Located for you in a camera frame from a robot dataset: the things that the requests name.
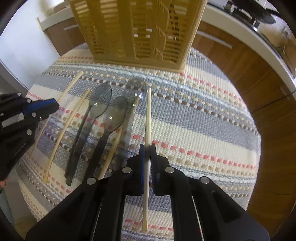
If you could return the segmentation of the smoky grey plastic spoon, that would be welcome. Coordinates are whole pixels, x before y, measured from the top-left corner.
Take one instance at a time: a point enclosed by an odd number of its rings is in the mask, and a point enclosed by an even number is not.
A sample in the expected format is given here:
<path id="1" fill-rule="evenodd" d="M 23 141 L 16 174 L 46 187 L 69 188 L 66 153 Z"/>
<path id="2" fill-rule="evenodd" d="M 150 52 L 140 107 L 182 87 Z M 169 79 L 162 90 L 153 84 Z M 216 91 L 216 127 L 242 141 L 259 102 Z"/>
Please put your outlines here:
<path id="1" fill-rule="evenodd" d="M 92 129 L 94 121 L 100 117 L 107 109 L 112 95 L 112 89 L 109 84 L 103 83 L 99 85 L 89 97 L 89 104 L 74 139 L 73 147 L 67 162 L 65 170 L 65 182 L 67 186 L 72 184 L 72 180 L 77 168 L 77 164 L 86 143 L 88 135 Z"/>

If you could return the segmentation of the grey translucent plastic spoon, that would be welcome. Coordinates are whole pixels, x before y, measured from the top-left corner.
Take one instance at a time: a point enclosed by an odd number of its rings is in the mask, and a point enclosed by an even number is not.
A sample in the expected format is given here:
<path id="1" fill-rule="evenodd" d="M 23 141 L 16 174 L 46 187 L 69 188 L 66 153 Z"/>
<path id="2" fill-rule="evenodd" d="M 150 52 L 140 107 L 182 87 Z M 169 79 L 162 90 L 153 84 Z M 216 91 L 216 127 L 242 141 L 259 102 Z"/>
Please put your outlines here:
<path id="1" fill-rule="evenodd" d="M 128 100 L 123 96 L 115 98 L 107 108 L 103 118 L 104 132 L 93 152 L 83 181 L 93 177 L 97 164 L 107 144 L 108 137 L 112 132 L 121 126 L 125 119 L 127 109 Z"/>

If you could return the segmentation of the clear plastic spoon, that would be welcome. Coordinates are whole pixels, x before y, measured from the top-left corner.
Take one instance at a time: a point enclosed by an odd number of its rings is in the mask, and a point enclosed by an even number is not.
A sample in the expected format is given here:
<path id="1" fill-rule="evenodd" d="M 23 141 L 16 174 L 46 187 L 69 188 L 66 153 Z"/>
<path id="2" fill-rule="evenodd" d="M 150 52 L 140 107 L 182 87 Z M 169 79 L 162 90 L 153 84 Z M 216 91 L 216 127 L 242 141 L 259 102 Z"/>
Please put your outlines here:
<path id="1" fill-rule="evenodd" d="M 124 160 L 128 157 L 135 111 L 139 104 L 143 101 L 144 95 L 147 91 L 147 85 L 143 80 L 131 79 L 128 84 L 130 89 L 127 88 L 125 91 L 125 95 L 128 99 L 128 111 L 125 121 L 122 124 L 122 134 L 118 146 L 118 154 Z"/>

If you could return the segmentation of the striped woven table mat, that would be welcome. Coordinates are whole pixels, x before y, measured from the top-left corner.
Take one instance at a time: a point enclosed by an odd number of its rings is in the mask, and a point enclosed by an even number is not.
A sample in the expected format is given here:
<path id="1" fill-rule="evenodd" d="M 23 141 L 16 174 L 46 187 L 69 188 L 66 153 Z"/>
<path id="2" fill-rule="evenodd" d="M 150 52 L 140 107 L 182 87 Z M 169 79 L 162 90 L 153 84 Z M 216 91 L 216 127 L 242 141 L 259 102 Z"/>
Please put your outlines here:
<path id="1" fill-rule="evenodd" d="M 199 51 L 173 73 L 96 63 L 80 45 L 27 97 L 60 106 L 16 166 L 37 220 L 26 240 L 269 240 L 246 211 L 259 131 Z"/>

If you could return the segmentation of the yellow plastic utensil basket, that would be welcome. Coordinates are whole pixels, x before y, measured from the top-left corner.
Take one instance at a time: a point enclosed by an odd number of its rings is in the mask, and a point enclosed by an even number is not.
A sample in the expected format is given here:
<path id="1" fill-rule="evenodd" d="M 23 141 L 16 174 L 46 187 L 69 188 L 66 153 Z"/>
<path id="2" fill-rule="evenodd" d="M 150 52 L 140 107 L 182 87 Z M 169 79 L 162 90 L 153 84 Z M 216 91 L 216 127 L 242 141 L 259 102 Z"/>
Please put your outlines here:
<path id="1" fill-rule="evenodd" d="M 70 1 L 93 59 L 181 72 L 206 1 Z"/>

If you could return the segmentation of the black gas stove top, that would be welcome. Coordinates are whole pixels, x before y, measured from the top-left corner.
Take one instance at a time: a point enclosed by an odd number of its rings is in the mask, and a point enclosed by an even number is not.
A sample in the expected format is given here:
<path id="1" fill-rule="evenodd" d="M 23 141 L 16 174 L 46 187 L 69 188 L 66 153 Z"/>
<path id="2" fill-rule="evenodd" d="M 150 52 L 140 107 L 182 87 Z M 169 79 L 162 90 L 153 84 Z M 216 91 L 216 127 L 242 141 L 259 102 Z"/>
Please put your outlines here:
<path id="1" fill-rule="evenodd" d="M 272 9 L 279 12 L 283 16 L 283 19 L 273 15 L 276 22 L 274 24 L 265 24 L 253 18 L 245 10 L 238 9 L 232 1 L 226 1 L 223 7 L 224 10 L 232 16 L 255 28 L 255 30 L 257 30 L 274 46 L 274 48 L 277 49 L 277 51 L 279 51 L 281 56 L 295 65 L 295 26 L 291 24 L 282 12 L 278 11 L 278 7 L 276 7 L 271 1 L 257 2 L 265 9 Z"/>

